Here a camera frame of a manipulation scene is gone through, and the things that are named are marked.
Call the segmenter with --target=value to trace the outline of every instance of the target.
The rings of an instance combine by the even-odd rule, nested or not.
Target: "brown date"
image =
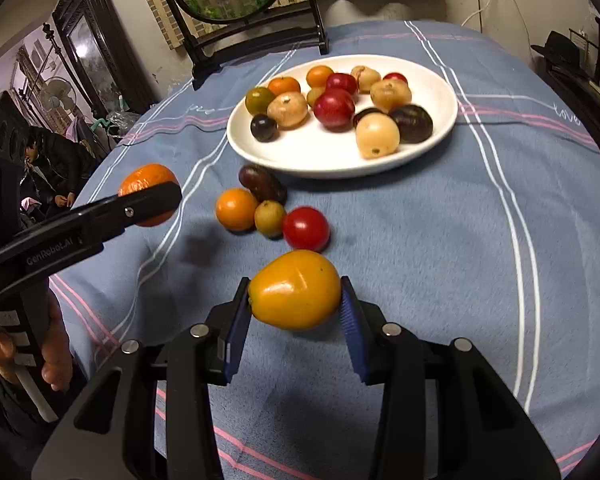
[[[238,180],[253,193],[258,202],[265,200],[274,200],[281,204],[286,202],[286,188],[264,168],[247,164],[240,169]]]

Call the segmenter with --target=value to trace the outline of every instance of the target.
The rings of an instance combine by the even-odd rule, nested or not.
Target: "beige fruit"
[[[280,128],[292,128],[300,124],[307,114],[306,99],[300,92],[284,92],[267,107],[267,115]]]
[[[307,104],[311,108],[313,108],[315,100],[322,94],[324,94],[324,86],[317,86],[316,88],[311,88],[311,90],[309,90],[309,93],[306,95]]]
[[[363,158],[378,158],[393,153],[400,144],[397,124],[384,114],[367,114],[356,127],[356,144]]]
[[[265,200],[256,208],[253,215],[256,229],[267,238],[276,238],[282,234],[282,221],[286,212],[282,204],[273,200]]]
[[[381,79],[380,73],[377,70],[364,65],[353,67],[351,75],[358,82],[358,90],[365,94],[368,94],[371,90],[371,86]]]
[[[409,85],[399,79],[384,79],[371,86],[371,100],[385,114],[411,102]]]

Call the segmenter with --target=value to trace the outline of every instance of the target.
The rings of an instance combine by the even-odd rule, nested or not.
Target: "human hand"
[[[49,328],[45,340],[40,347],[45,364],[42,367],[42,378],[51,388],[58,392],[69,387],[69,382],[74,373],[71,352],[69,350],[69,336],[62,321],[62,311],[58,299],[49,290],[48,301]],[[6,332],[0,332],[0,375],[12,384],[20,385],[14,367],[13,357],[16,347]]]

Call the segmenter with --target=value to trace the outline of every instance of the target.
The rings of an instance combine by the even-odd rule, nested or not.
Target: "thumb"
[[[13,384],[20,381],[13,371],[13,358],[16,355],[16,347],[9,335],[0,332],[0,375]]]

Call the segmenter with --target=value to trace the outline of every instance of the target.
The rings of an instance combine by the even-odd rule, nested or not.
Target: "black hat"
[[[580,68],[580,49],[559,32],[552,30],[544,46],[531,45],[531,48],[542,54],[547,61],[563,67],[573,75],[589,78],[589,75]]]

